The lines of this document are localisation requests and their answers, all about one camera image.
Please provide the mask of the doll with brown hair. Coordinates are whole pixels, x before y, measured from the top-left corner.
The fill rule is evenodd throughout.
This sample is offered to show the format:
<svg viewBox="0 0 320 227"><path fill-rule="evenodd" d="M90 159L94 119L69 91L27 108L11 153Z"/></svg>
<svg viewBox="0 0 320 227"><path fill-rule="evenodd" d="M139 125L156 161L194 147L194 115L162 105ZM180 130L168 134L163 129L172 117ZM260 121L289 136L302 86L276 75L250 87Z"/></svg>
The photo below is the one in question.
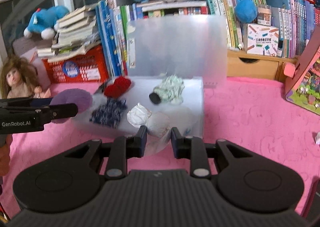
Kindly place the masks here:
<svg viewBox="0 0 320 227"><path fill-rule="evenodd" d="M50 98L50 89L43 90L37 69L26 58L11 55L1 69L1 96L10 98Z"/></svg>

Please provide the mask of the stack of paper books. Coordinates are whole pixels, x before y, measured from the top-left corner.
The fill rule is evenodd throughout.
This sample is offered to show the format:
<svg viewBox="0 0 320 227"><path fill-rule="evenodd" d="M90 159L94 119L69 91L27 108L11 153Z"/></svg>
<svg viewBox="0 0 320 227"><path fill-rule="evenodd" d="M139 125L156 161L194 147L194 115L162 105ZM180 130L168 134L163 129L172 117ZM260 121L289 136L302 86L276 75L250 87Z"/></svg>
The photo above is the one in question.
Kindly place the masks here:
<svg viewBox="0 0 320 227"><path fill-rule="evenodd" d="M100 45L96 6L83 6L57 20L57 33L52 46L38 48L37 57L49 63L66 61L77 55L85 55Z"/></svg>

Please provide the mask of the pink bunny blanket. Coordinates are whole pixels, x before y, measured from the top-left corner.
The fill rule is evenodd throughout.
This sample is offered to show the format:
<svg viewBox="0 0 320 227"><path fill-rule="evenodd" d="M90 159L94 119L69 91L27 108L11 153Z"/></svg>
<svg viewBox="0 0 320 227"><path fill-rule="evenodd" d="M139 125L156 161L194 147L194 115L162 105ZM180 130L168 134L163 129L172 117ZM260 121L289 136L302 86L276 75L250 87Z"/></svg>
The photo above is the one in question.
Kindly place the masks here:
<svg viewBox="0 0 320 227"><path fill-rule="evenodd" d="M204 140L226 139L292 168L304 181L297 205L302 212L313 179L319 176L319 116L285 101L276 81L229 78L224 85L204 90ZM17 134L10 151L10 170L4 179L1 203L12 217L20 208L12 192L15 177L25 168L91 139L112 141L74 125L48 124L44 131Z"/></svg>

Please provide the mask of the red plastic crate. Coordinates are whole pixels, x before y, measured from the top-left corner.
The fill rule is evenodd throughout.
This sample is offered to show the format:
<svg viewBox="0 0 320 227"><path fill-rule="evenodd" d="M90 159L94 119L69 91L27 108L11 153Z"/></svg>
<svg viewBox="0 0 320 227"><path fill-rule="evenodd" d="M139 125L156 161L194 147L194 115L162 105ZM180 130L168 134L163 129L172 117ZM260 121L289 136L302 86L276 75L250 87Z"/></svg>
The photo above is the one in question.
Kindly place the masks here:
<svg viewBox="0 0 320 227"><path fill-rule="evenodd" d="M51 83L55 84L104 82L109 78L101 45L65 61L43 59L42 62Z"/></svg>

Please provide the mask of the white storage box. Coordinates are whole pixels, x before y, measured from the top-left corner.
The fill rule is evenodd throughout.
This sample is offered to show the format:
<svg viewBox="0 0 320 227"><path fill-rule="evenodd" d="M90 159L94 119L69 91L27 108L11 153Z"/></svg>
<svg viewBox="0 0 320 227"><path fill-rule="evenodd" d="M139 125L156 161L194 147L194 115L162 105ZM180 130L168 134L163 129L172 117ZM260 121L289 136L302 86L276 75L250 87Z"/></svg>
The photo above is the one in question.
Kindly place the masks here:
<svg viewBox="0 0 320 227"><path fill-rule="evenodd" d="M128 122L127 113L139 103L153 114L163 113L168 116L170 124L167 127L178 128L181 135L203 137L204 96L201 77L183 80L183 102L180 105L171 103L155 105L150 101L149 94L155 86L161 83L160 78L131 77L130 79L132 82L131 88L122 96L122 99L126 101L127 110L116 128L90 121L93 111L107 102L107 98L103 96L100 90L92 95L92 106L72 119L74 125L82 131L101 137L116 138L121 135L135 135L138 128Z"/></svg>

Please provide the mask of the dark blue floral pouch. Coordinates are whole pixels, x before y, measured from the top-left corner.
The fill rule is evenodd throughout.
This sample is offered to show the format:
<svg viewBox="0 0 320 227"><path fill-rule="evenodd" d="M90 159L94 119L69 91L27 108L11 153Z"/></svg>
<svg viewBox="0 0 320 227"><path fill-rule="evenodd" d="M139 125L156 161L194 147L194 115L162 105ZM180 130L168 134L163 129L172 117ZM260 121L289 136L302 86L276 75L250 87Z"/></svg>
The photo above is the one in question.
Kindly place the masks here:
<svg viewBox="0 0 320 227"><path fill-rule="evenodd" d="M126 100L108 98L105 104L92 112L89 121L109 128L117 128L125 111L127 111Z"/></svg>

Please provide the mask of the wooden drawer shelf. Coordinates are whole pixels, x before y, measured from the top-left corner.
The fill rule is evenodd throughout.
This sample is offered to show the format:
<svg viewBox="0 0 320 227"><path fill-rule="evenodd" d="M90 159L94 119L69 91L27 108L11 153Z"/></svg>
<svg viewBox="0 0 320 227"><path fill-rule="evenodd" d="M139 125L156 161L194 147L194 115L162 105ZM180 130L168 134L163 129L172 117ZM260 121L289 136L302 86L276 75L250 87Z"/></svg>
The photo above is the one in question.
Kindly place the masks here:
<svg viewBox="0 0 320 227"><path fill-rule="evenodd" d="M296 58L281 58L227 50L227 76L269 79L284 83L284 64L297 62Z"/></svg>

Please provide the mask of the green patterned cloth bundle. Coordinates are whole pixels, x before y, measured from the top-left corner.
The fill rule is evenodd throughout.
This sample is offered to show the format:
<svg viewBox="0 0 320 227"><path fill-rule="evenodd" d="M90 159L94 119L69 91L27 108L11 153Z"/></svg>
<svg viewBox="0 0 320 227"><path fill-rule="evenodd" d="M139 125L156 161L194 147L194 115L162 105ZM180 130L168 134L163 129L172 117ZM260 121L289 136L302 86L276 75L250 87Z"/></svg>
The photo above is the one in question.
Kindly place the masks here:
<svg viewBox="0 0 320 227"><path fill-rule="evenodd" d="M159 85L153 88L149 99L153 104L171 103L180 105L183 103L182 91L185 88L184 80L176 75L164 78Z"/></svg>

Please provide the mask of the upright blue green books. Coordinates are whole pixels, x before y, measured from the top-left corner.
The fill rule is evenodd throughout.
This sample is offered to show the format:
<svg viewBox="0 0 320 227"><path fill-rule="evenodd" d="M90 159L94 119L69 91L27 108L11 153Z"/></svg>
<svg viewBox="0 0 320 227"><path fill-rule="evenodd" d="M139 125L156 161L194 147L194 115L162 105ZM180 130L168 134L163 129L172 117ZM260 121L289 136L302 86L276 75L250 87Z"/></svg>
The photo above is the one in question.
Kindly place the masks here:
<svg viewBox="0 0 320 227"><path fill-rule="evenodd" d="M101 45L110 78L128 75L127 24L137 20L137 5L101 0L95 7Z"/></svg>

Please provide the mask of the books lying on top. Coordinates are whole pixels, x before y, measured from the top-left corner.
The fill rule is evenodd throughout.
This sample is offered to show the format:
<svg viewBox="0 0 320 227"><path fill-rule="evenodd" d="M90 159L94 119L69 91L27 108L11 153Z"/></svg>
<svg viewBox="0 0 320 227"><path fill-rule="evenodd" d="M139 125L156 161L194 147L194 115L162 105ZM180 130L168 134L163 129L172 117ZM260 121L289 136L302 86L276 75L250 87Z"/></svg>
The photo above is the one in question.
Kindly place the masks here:
<svg viewBox="0 0 320 227"><path fill-rule="evenodd" d="M195 15L208 14L208 6L206 1L185 1L185 2L171 2L152 1L148 3L138 3L135 5L137 16L142 18L145 15L152 16L156 14L180 14L180 15Z"/></svg>

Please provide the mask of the row of colourful books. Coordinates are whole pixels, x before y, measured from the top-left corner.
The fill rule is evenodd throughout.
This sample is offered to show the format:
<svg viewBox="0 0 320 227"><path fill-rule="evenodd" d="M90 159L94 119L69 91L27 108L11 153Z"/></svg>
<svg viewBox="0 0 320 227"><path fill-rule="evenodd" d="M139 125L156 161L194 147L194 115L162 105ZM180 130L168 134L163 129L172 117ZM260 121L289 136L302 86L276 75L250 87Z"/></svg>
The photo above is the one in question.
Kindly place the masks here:
<svg viewBox="0 0 320 227"><path fill-rule="evenodd" d="M205 0L210 14L226 21L227 47L244 50L243 25L256 23L279 29L276 57L302 54L319 24L319 9L306 0Z"/></svg>

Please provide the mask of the white printed stationery box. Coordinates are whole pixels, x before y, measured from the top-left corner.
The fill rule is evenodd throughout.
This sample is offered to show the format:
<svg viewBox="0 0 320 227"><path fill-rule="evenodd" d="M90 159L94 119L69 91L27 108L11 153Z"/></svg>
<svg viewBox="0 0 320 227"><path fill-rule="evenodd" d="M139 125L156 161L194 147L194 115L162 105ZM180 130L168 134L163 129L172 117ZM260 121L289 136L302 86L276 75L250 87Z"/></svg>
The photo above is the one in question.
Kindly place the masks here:
<svg viewBox="0 0 320 227"><path fill-rule="evenodd" d="M244 50L248 54L276 57L278 53L279 29L256 23L243 25Z"/></svg>

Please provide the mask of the red knitted item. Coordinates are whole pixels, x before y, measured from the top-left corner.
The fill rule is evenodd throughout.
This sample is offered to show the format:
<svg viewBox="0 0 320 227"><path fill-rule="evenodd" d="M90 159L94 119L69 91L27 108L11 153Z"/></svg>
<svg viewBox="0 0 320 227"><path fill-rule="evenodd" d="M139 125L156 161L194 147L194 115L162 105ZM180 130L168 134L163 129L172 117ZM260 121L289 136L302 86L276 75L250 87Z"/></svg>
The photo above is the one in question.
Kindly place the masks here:
<svg viewBox="0 0 320 227"><path fill-rule="evenodd" d="M131 86L131 80L127 77L119 76L114 82L108 85L103 91L108 98L117 99L122 96Z"/></svg>

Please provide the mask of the white cloth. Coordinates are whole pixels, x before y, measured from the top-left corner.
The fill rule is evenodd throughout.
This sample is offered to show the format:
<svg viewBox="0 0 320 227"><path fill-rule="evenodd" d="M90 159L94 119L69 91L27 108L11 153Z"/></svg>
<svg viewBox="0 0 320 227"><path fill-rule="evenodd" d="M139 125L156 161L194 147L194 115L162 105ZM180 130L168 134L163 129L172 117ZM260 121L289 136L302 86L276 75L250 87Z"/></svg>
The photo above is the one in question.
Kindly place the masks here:
<svg viewBox="0 0 320 227"><path fill-rule="evenodd" d="M135 128L145 126L148 119L152 115L152 111L138 103L127 113L127 121Z"/></svg>

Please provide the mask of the blue plush on left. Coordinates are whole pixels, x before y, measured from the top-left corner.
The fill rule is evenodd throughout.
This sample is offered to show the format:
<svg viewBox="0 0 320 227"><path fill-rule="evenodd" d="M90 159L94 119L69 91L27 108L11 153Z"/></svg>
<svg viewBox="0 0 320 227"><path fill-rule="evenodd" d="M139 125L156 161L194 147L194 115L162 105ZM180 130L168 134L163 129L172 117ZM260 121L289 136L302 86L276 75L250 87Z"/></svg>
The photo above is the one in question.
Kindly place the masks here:
<svg viewBox="0 0 320 227"><path fill-rule="evenodd" d="M43 40L52 40L56 35L56 22L69 13L65 6L54 6L48 9L38 8L30 18L24 30L24 37L31 38L39 34Z"/></svg>

